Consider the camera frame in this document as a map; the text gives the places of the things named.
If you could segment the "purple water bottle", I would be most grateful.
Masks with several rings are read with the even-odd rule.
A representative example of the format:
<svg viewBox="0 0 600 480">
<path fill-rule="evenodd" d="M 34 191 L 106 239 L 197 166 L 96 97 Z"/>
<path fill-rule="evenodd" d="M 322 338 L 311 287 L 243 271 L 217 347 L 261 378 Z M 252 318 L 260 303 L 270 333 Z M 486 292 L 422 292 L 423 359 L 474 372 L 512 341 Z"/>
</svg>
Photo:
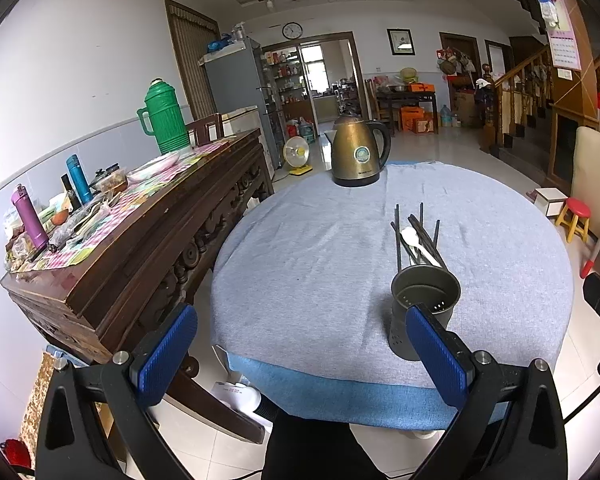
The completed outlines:
<svg viewBox="0 0 600 480">
<path fill-rule="evenodd" d="M 34 248 L 44 248 L 48 243 L 48 236 L 33 207 L 27 189 L 22 184 L 18 184 L 12 193 L 12 204 L 18 212 L 24 230 L 29 235 Z"/>
</svg>

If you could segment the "wooden stair railing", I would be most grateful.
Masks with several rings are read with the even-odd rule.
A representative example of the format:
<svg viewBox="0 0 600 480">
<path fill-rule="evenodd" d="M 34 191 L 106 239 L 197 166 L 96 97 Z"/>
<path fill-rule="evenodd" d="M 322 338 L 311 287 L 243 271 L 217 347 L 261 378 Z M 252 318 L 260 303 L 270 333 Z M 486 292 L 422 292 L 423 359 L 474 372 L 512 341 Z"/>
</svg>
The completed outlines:
<svg viewBox="0 0 600 480">
<path fill-rule="evenodd" d="M 547 118 L 553 90 L 550 62 L 550 48 L 542 47 L 495 81 L 493 127 L 498 148 L 512 148 L 527 128 L 536 128 L 540 119 Z"/>
</svg>

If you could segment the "grey metal utensil holder cup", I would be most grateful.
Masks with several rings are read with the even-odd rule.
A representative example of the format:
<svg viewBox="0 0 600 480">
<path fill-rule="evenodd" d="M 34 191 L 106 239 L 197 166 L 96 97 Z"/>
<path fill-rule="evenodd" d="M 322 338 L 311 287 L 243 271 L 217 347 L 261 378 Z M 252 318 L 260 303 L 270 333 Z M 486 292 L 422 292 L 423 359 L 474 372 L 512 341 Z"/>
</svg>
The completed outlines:
<svg viewBox="0 0 600 480">
<path fill-rule="evenodd" d="M 442 327 L 448 326 L 454 308 L 460 300 L 460 282 L 440 266 L 409 266 L 401 270 L 391 282 L 391 321 L 389 346 L 401 359 L 418 361 L 419 357 L 410 339 L 412 309 L 426 313 Z"/>
</svg>

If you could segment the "dark wooden dining table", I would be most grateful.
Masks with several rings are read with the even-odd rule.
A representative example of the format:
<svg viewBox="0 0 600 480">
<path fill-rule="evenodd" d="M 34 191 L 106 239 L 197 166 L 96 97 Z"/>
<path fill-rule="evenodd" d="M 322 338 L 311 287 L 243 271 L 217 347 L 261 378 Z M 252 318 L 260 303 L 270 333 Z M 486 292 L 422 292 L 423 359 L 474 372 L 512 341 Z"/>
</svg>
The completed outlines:
<svg viewBox="0 0 600 480">
<path fill-rule="evenodd" d="M 436 127 L 433 133 L 439 132 L 438 100 L 433 84 L 408 84 L 404 88 L 380 87 L 376 91 L 376 99 L 379 106 L 389 111 L 390 129 L 393 132 L 401 129 L 400 108 L 402 106 L 420 106 L 428 112 L 433 112 Z"/>
</svg>

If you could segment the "grey refrigerator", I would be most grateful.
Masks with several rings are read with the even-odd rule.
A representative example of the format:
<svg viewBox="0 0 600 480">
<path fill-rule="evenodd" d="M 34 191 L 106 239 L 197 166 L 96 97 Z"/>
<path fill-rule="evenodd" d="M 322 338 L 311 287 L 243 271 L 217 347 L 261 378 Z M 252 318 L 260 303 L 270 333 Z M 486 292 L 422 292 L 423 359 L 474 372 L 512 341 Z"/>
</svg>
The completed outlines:
<svg viewBox="0 0 600 480">
<path fill-rule="evenodd" d="M 245 37 L 206 53 L 198 64 L 207 74 L 216 110 L 224 115 L 243 108 L 256 112 L 265 154 L 274 170 L 282 166 L 282 110 L 272 79 L 265 73 L 260 44 Z"/>
</svg>

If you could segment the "dark metal chopstick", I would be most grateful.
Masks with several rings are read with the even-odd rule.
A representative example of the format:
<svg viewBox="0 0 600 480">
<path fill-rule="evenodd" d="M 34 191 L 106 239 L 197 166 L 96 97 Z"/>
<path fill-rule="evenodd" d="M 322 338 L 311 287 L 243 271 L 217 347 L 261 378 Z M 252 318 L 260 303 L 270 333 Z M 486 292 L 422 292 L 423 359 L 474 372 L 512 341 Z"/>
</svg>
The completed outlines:
<svg viewBox="0 0 600 480">
<path fill-rule="evenodd" d="M 396 267 L 398 268 L 398 270 L 396 272 L 400 272 L 402 270 L 402 249 L 401 249 L 401 242 L 400 242 L 400 207 L 399 207 L 399 204 L 396 204 L 396 208 L 394 208 L 393 231 L 394 231 L 394 237 L 396 238 Z"/>
</svg>

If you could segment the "wooden chair behind sideboard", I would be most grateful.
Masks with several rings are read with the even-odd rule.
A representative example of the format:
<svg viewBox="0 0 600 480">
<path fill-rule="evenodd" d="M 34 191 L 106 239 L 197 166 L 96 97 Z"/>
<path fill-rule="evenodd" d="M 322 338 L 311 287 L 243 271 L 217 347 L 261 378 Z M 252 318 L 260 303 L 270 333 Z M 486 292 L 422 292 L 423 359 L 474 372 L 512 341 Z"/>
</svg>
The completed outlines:
<svg viewBox="0 0 600 480">
<path fill-rule="evenodd" d="M 219 113 L 186 124 L 193 146 L 204 146 L 224 138 L 222 116 Z"/>
</svg>

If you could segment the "silver metal spoon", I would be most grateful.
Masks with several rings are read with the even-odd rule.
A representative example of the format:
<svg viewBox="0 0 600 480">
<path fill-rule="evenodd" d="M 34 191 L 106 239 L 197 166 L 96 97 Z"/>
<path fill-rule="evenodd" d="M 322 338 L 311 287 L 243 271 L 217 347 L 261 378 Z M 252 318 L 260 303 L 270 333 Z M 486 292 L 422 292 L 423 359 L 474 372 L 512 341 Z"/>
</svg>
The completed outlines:
<svg viewBox="0 0 600 480">
<path fill-rule="evenodd" d="M 437 263 L 437 260 L 430 254 L 430 252 L 428 252 L 428 250 L 422 246 L 422 243 L 419 241 L 418 235 L 412 226 L 406 226 L 400 232 L 404 240 L 406 240 L 407 245 L 412 249 L 417 250 L 422 258 L 424 258 L 430 264 L 430 266 L 438 266 L 439 268 L 442 268 L 442 266 Z"/>
</svg>

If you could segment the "framed wall picture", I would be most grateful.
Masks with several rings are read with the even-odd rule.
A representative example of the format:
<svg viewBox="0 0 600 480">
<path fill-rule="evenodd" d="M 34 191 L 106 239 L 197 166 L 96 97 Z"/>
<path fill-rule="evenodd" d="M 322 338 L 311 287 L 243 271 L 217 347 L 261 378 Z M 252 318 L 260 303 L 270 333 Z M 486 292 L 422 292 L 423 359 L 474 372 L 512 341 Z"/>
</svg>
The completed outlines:
<svg viewBox="0 0 600 480">
<path fill-rule="evenodd" d="M 387 29 L 392 55 L 414 55 L 415 47 L 411 31 L 404 28 Z"/>
</svg>

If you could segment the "wall calendar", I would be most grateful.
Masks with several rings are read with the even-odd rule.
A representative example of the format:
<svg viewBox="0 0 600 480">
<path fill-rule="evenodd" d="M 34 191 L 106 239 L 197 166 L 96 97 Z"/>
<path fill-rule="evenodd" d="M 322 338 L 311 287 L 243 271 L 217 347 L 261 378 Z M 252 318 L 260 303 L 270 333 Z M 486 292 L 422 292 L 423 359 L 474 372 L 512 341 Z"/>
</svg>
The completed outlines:
<svg viewBox="0 0 600 480">
<path fill-rule="evenodd" d="M 580 70 L 576 34 L 564 0 L 538 0 L 550 45 L 553 65 L 562 70 Z"/>
</svg>

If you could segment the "round wall clock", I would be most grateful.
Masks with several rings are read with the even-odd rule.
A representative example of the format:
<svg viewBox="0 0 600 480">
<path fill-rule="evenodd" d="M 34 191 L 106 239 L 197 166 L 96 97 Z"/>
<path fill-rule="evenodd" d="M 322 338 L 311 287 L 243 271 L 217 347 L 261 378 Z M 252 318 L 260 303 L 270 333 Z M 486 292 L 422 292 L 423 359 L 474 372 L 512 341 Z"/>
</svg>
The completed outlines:
<svg viewBox="0 0 600 480">
<path fill-rule="evenodd" d="M 303 35 L 303 28 L 297 22 L 288 22 L 283 26 L 282 34 L 287 40 L 298 40 Z"/>
</svg>

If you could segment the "small electric heater fan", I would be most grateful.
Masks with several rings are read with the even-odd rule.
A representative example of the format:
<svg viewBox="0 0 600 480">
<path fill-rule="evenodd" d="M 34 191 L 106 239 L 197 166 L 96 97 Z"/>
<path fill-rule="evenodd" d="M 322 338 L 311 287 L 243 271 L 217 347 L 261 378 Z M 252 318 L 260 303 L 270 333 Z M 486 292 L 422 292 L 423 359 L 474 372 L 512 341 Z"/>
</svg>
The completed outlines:
<svg viewBox="0 0 600 480">
<path fill-rule="evenodd" d="M 313 169 L 309 164 L 309 156 L 309 144 L 302 136 L 292 136 L 283 147 L 283 158 L 289 166 L 289 173 L 292 176 L 300 177 Z"/>
</svg>

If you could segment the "grey blue-edged table cloth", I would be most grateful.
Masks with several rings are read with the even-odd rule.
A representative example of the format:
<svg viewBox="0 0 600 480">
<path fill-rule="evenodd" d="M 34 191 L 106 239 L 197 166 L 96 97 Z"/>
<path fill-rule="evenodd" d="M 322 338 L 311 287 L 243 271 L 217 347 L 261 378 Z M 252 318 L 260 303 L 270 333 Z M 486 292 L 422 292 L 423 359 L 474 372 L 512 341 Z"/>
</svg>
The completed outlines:
<svg viewBox="0 0 600 480">
<path fill-rule="evenodd" d="M 214 265 L 211 341 L 284 411 L 400 430 L 442 430 L 454 410 L 425 367 L 390 349 L 391 222 L 422 212 L 460 282 L 450 321 L 498 362 L 555 363 L 573 277 L 562 238 L 528 198 L 442 162 L 387 165 L 344 188 L 326 172 L 248 212 Z"/>
</svg>

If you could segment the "pink checkered table cover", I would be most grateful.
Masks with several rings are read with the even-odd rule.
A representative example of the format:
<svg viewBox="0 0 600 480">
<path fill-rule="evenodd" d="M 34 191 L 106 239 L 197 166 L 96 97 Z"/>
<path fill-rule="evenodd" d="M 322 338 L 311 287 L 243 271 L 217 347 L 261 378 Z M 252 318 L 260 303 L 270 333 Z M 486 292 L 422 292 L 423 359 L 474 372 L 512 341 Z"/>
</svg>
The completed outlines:
<svg viewBox="0 0 600 480">
<path fill-rule="evenodd" d="M 54 270 L 75 266 L 94 252 L 123 220 L 148 201 L 177 176 L 197 168 L 205 158 L 227 144 L 221 139 L 198 148 L 178 151 L 178 162 L 171 168 L 140 183 L 129 183 L 127 172 L 118 170 L 92 199 L 91 203 L 68 215 L 66 221 L 50 232 L 50 240 L 36 254 L 26 234 L 16 238 L 6 254 L 5 268 L 9 273 Z"/>
</svg>

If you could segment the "teal water bottle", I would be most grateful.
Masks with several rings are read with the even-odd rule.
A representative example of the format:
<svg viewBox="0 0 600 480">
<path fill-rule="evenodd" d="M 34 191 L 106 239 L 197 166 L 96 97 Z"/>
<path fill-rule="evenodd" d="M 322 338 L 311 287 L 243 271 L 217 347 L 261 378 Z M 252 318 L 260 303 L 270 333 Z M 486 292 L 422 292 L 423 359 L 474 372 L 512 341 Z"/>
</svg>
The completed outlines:
<svg viewBox="0 0 600 480">
<path fill-rule="evenodd" d="M 90 185 L 87 183 L 78 155 L 71 155 L 66 160 L 66 165 L 74 189 L 76 190 L 76 195 L 79 197 L 81 204 L 86 205 L 88 203 L 91 203 L 93 199 L 93 194 L 91 192 Z"/>
</svg>

